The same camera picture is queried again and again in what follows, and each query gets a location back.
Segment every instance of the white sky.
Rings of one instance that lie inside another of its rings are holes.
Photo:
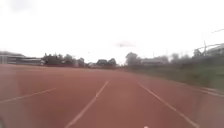
[[[69,53],[86,61],[152,57],[224,43],[215,0],[0,0],[0,50]]]

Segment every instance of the white lane line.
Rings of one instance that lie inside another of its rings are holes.
[[[190,118],[188,118],[186,115],[184,115],[183,113],[181,113],[179,110],[177,110],[176,108],[174,108],[173,106],[171,106],[168,102],[166,102],[165,100],[163,100],[161,97],[159,97],[158,95],[156,95],[154,92],[152,92],[148,88],[144,87],[140,83],[138,83],[138,85],[140,85],[143,89],[145,89],[146,91],[148,91],[151,95],[153,95],[155,98],[157,98],[160,102],[162,102],[163,104],[165,104],[168,108],[170,108],[171,110],[173,110],[174,112],[176,112],[178,115],[180,115],[182,118],[184,118],[194,128],[200,128],[200,126],[197,123],[195,123]]]
[[[36,93],[33,93],[33,94],[29,94],[29,95],[24,95],[24,96],[15,97],[15,98],[12,98],[12,99],[2,100],[2,101],[0,101],[0,104],[6,103],[6,102],[11,102],[11,101],[16,101],[16,100],[20,100],[20,99],[30,98],[30,97],[33,97],[35,95],[40,95],[40,94],[43,94],[43,93],[48,93],[48,92],[54,91],[55,89],[56,88],[52,88],[52,89],[44,90],[44,91],[41,91],[41,92],[36,92]]]
[[[206,94],[212,95],[212,96],[224,98],[223,94],[218,94],[218,93],[215,93],[215,92],[206,91],[206,90],[200,90],[200,89],[195,89],[195,90],[199,91],[199,92],[202,92],[202,93],[206,93]]]
[[[105,82],[105,84],[96,93],[96,96],[94,96],[93,99],[82,109],[82,111],[80,111],[80,113],[75,116],[75,118],[73,118],[72,121],[70,121],[64,128],[70,128],[71,126],[73,126],[86,113],[86,111],[93,105],[97,97],[99,97],[100,93],[103,91],[103,89],[107,86],[108,83],[109,81]]]

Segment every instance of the green grass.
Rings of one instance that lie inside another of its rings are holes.
[[[171,67],[145,68],[134,70],[138,73],[164,77],[167,79],[224,90],[224,66],[177,69]]]

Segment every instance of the track surface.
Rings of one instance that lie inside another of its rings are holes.
[[[223,128],[224,97],[121,71],[0,66],[5,128]]]

